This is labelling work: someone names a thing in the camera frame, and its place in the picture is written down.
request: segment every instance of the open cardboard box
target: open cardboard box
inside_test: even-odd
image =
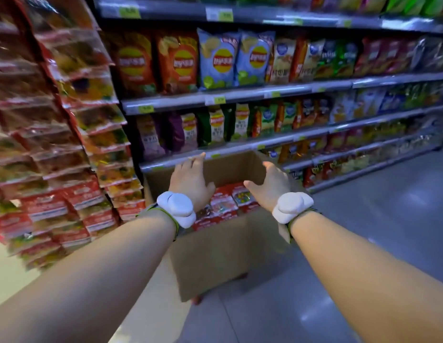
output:
[[[266,176],[264,160],[265,156],[255,151],[206,160],[204,178],[216,187],[244,180],[262,184]],[[155,202],[168,190],[172,172],[169,168],[144,174],[146,202]],[[171,246],[169,253],[182,301],[248,272],[287,248],[270,212],[259,207],[238,213],[237,218],[185,234]]]

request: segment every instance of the forearm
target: forearm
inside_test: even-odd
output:
[[[443,283],[315,212],[291,233],[364,342],[443,342]]]
[[[78,250],[0,306],[0,343],[107,342],[174,236],[151,210]]]

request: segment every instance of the orange chip bag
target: orange chip bag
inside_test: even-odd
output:
[[[169,94],[197,90],[198,40],[196,33],[161,34],[157,38],[161,78]]]
[[[150,36],[142,32],[109,32],[106,35],[126,96],[140,98],[154,95],[156,81]]]

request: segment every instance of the metal shelf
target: metal shelf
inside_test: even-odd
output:
[[[284,86],[260,86],[210,92],[197,92],[176,96],[155,96],[143,99],[124,100],[122,106],[127,115],[139,115],[151,111],[168,111],[192,107],[214,105],[216,98],[224,98],[226,103],[246,102],[287,97],[310,93],[343,91],[351,88],[390,86],[395,84],[443,80],[443,72],[425,74],[398,74],[385,77],[368,77],[362,79],[327,80],[321,82],[288,84]]]
[[[422,155],[422,154],[425,154],[425,153],[429,153],[430,151],[432,151],[434,149],[437,149],[440,146],[441,146],[441,144],[432,144],[432,145],[429,145],[429,146],[424,147],[422,149],[412,150],[412,151],[407,152],[407,153],[405,153],[403,155],[400,155],[400,156],[398,156],[398,157],[396,157],[394,159],[390,159],[388,161],[383,161],[383,162],[380,162],[380,163],[375,164],[373,166],[366,167],[366,168],[364,168],[362,170],[351,172],[351,173],[348,173],[346,175],[339,176],[339,177],[336,177],[334,179],[330,179],[328,181],[324,181],[322,183],[314,185],[313,187],[310,187],[308,190],[311,193],[315,193],[315,192],[318,192],[318,191],[321,191],[321,190],[325,190],[325,189],[328,189],[329,187],[333,187],[333,186],[335,186],[337,184],[349,181],[351,179],[355,179],[355,178],[361,177],[361,176],[363,176],[363,175],[365,175],[367,173],[380,170],[380,169],[382,169],[384,167],[387,167],[387,166],[390,166],[390,165],[394,165],[394,164],[396,164],[396,163],[398,163],[400,161],[408,160],[408,159],[411,159],[411,158],[413,158],[415,156],[419,156],[419,155]]]
[[[146,20],[233,21],[246,24],[387,29],[443,33],[443,23],[429,18],[398,18],[302,12],[285,7],[210,5],[179,0],[95,0],[104,18]],[[232,18],[219,17],[228,11]]]
[[[428,113],[432,113],[432,112],[436,112],[436,111],[443,111],[443,105],[442,106],[433,106],[433,107],[424,108],[424,109],[416,109],[416,110],[411,110],[411,111],[406,111],[406,112],[397,112],[397,113],[392,113],[392,114],[386,114],[383,116],[376,116],[373,118],[367,118],[367,119],[362,119],[362,120],[355,120],[352,123],[344,123],[344,124],[340,124],[340,125],[325,125],[325,126],[313,127],[313,128],[304,129],[304,130],[297,130],[294,132],[279,133],[273,137],[268,137],[268,138],[250,138],[244,142],[241,142],[241,141],[229,142],[226,144],[221,144],[217,147],[206,148],[206,149],[201,148],[201,149],[194,150],[191,152],[175,154],[170,157],[166,157],[164,159],[141,164],[140,169],[142,172],[145,173],[145,172],[160,170],[160,169],[163,169],[166,167],[172,167],[178,163],[181,163],[182,161],[184,161],[185,159],[187,159],[191,156],[199,155],[203,151],[206,152],[207,159],[217,158],[219,156],[241,153],[241,152],[248,151],[248,150],[258,150],[258,149],[269,148],[274,145],[297,142],[297,141],[304,140],[306,138],[312,138],[315,136],[320,136],[320,135],[323,135],[326,133],[334,132],[334,130],[341,131],[341,130],[346,130],[346,129],[349,129],[352,127],[358,127],[358,126],[363,126],[363,125],[370,125],[372,123],[397,120],[397,119],[402,119],[402,118],[406,118],[409,116],[428,114]],[[383,144],[394,143],[399,140],[406,140],[409,138],[413,138],[413,137],[416,137],[418,134],[405,136],[403,138],[398,138],[398,139],[384,141],[384,142],[377,142],[375,144],[370,144],[368,146],[362,147],[362,149],[354,149],[354,150],[351,150],[350,152],[346,152],[346,153],[352,154],[357,151],[376,148],[376,147],[381,146]],[[332,154],[332,155],[322,155],[322,156],[314,158],[312,160],[300,161],[298,163],[289,164],[289,165],[285,166],[284,168],[286,170],[291,170],[291,169],[298,169],[298,168],[302,168],[302,167],[307,167],[307,166],[312,165],[315,161],[323,162],[323,161],[330,160],[329,158],[327,160],[325,160],[325,158],[328,156],[330,156],[332,159],[332,158],[337,158],[337,157],[343,156],[343,154],[344,153],[337,153],[337,154]]]

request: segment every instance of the supermarket aisle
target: supermarket aisle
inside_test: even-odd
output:
[[[327,217],[443,282],[443,150],[315,195]],[[357,342],[299,249],[193,306],[179,343]]]

